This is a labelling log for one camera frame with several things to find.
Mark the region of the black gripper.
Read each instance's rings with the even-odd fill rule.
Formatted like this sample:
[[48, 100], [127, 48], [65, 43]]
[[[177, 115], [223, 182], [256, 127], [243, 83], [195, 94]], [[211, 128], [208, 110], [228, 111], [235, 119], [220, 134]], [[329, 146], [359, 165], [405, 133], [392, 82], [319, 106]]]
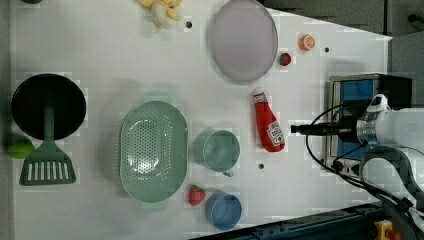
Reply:
[[357, 119], [352, 115], [342, 116], [333, 119], [331, 128], [326, 124], [291, 125], [290, 131], [301, 135], [327, 136], [329, 134], [337, 136], [341, 141], [348, 143], [358, 143]]

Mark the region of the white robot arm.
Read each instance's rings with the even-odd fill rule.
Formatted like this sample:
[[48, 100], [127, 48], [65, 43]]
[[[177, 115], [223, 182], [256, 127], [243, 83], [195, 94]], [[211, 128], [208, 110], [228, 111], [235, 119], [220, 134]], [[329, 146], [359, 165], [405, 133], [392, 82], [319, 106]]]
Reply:
[[293, 125], [291, 131], [307, 138], [336, 136], [343, 142], [365, 149], [354, 176], [337, 166], [343, 154], [327, 166], [317, 163], [347, 183], [388, 202], [408, 220], [416, 240], [423, 240], [423, 110], [392, 109], [383, 94], [371, 100], [346, 101], [323, 112], [307, 125]]

